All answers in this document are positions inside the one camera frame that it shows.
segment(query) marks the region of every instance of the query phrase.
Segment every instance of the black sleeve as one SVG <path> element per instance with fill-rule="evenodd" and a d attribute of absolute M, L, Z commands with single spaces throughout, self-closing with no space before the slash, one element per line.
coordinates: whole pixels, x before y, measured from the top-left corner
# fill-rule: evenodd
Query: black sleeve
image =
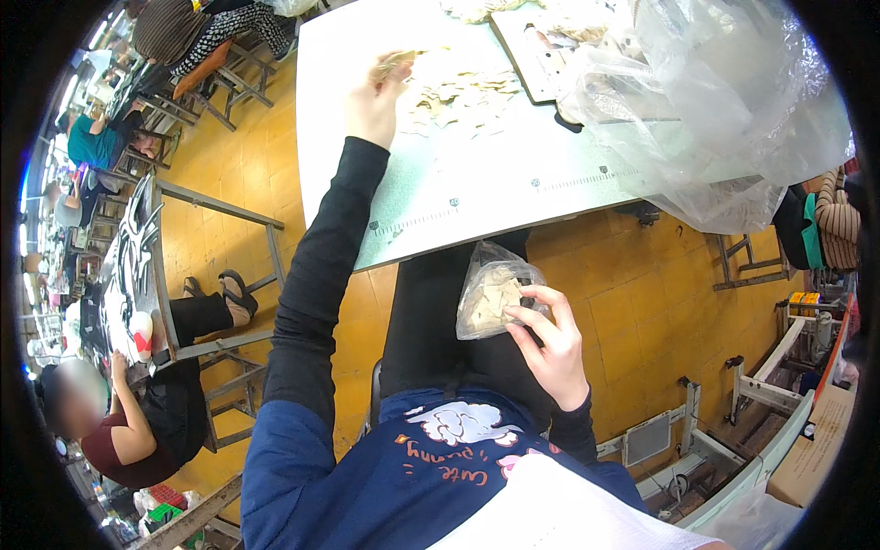
<path fill-rule="evenodd" d="M 378 145 L 345 138 L 339 169 L 299 241 L 278 298 L 262 402 L 299 403 L 331 431 L 336 415 L 330 378 L 333 330 L 388 157 Z"/>
<path fill-rule="evenodd" d="M 592 392 L 580 407 L 571 412 L 554 410 L 550 443 L 556 445 L 584 466 L 596 462 L 596 434 L 593 433 Z"/>

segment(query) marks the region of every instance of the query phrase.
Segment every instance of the black sandal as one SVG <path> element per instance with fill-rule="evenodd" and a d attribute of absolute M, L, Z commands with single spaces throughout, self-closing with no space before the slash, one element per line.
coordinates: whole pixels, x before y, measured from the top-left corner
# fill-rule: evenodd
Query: black sandal
<path fill-rule="evenodd" d="M 205 293 L 202 292 L 202 286 L 195 277 L 187 277 L 183 280 L 183 291 L 189 292 L 193 296 L 203 297 L 205 295 Z"/>
<path fill-rule="evenodd" d="M 217 276 L 217 280 L 222 283 L 225 277 L 229 277 L 238 283 L 238 287 L 241 288 L 241 297 L 232 294 L 232 291 L 227 289 L 225 285 L 223 288 L 224 297 L 229 298 L 232 302 L 245 308 L 247 312 L 251 314 L 251 319 L 253 319 L 253 316 L 257 314 L 257 310 L 260 308 L 260 305 L 257 304 L 257 299 L 251 296 L 251 293 L 247 291 L 247 285 L 245 285 L 245 281 L 241 278 L 241 275 L 239 275 L 238 272 L 233 271 L 232 269 L 224 269 L 220 272 L 220 275 Z"/>

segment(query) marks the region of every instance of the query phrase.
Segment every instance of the hand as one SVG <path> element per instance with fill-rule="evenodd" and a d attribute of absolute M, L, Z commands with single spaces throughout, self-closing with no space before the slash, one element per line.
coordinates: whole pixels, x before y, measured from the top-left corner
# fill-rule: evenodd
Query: hand
<path fill-rule="evenodd" d="M 128 387 L 128 381 L 125 378 L 127 372 L 128 359 L 120 353 L 119 349 L 116 349 L 110 359 L 110 374 L 113 376 L 114 390 L 119 387 L 119 384 Z"/>
<path fill-rule="evenodd" d="M 590 396 L 590 385 L 583 374 L 581 333 L 575 325 L 571 306 L 564 294 L 545 286 L 529 285 L 519 291 L 525 297 L 535 298 L 539 304 L 549 305 L 556 324 L 534 310 L 516 305 L 504 308 L 504 312 L 530 326 L 544 341 L 544 348 L 538 348 L 520 325 L 508 323 L 507 332 L 523 352 L 525 364 L 541 387 L 563 411 L 573 411 Z"/>
<path fill-rule="evenodd" d="M 397 127 L 394 107 L 397 98 L 406 89 L 403 80 L 413 73 L 412 62 L 401 62 L 384 80 L 376 82 L 376 66 L 393 53 L 379 56 L 361 82 L 348 93 L 345 101 L 348 135 L 360 137 L 386 150 L 391 149 Z"/>

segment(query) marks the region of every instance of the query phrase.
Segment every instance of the black and white fabric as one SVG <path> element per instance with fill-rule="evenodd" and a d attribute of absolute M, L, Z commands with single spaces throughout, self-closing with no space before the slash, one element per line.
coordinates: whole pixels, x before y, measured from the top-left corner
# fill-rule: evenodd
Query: black and white fabric
<path fill-rule="evenodd" d="M 256 32 L 269 46 L 273 57 L 285 54 L 290 49 L 290 40 L 279 26 L 279 19 L 283 20 L 272 12 L 271 6 L 259 2 L 218 13 L 205 32 L 195 39 L 183 61 L 171 69 L 171 74 L 185 76 L 221 44 L 245 31 Z"/>

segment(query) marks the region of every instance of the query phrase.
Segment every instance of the cartoon sheep print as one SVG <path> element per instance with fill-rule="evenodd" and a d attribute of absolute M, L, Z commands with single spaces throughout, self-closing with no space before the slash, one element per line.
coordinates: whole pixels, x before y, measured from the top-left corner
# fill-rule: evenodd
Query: cartoon sheep print
<path fill-rule="evenodd" d="M 454 447 L 459 443 L 474 444 L 488 439 L 502 447 L 517 442 L 516 432 L 522 430 L 512 424 L 496 428 L 501 423 L 501 412 L 491 405 L 454 401 L 407 418 L 407 422 L 422 423 L 422 429 L 434 441 L 445 441 Z"/>

